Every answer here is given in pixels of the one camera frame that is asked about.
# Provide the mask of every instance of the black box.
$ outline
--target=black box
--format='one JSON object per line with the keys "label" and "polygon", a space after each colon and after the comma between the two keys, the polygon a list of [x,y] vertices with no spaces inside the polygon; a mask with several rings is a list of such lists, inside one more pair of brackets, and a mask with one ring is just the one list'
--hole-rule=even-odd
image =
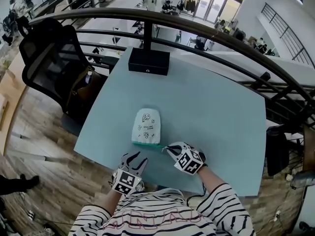
{"label": "black box", "polygon": [[128,66],[129,71],[167,75],[169,53],[133,48]]}

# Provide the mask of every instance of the person's forearm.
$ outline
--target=person's forearm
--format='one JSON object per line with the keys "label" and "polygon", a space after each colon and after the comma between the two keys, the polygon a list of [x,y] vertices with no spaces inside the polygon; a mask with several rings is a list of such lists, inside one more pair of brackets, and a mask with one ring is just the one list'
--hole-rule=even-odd
{"label": "person's forearm", "polygon": [[106,198],[103,201],[101,201],[100,206],[106,209],[110,213],[110,215],[113,216],[121,196],[122,196],[121,193],[114,190],[110,190],[106,195]]}
{"label": "person's forearm", "polygon": [[212,193],[212,191],[217,188],[220,184],[223,184],[224,181],[214,174],[208,167],[202,167],[198,171],[198,175],[201,178],[201,181],[205,185],[207,191]]}

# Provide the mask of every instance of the bottle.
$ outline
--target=bottle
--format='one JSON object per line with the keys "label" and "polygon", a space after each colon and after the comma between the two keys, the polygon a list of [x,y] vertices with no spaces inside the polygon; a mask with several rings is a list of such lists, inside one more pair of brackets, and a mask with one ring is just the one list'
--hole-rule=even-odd
{"label": "bottle", "polygon": [[85,76],[85,83],[88,85],[92,78],[92,71],[88,71],[88,74]]}

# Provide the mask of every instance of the light blue tabletop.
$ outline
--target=light blue tabletop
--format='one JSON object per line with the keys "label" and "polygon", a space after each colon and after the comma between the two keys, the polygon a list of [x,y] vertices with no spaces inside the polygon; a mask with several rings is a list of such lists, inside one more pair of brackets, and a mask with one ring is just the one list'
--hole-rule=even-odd
{"label": "light blue tabletop", "polygon": [[265,157],[264,98],[175,58],[170,58],[167,76],[130,72],[131,50],[125,51],[100,91],[75,151],[113,170],[122,155],[141,151],[149,160],[144,181],[202,193],[198,176],[177,170],[166,152],[132,144],[137,112],[153,108],[161,117],[161,145],[183,141],[201,148],[206,163],[239,196],[257,195]]}

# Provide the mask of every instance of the black mesh chair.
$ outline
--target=black mesh chair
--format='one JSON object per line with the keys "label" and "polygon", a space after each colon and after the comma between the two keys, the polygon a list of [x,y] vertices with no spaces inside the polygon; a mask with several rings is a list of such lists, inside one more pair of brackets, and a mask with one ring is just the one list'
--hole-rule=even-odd
{"label": "black mesh chair", "polygon": [[205,37],[200,37],[197,36],[196,38],[196,44],[195,44],[195,49],[204,51],[205,50],[205,44],[207,42],[207,39]]}
{"label": "black mesh chair", "polygon": [[[57,101],[64,112],[63,127],[78,135],[107,77],[96,73],[87,61],[74,27],[46,19],[19,48],[25,63],[25,84]],[[89,71],[92,78],[87,84]]]}

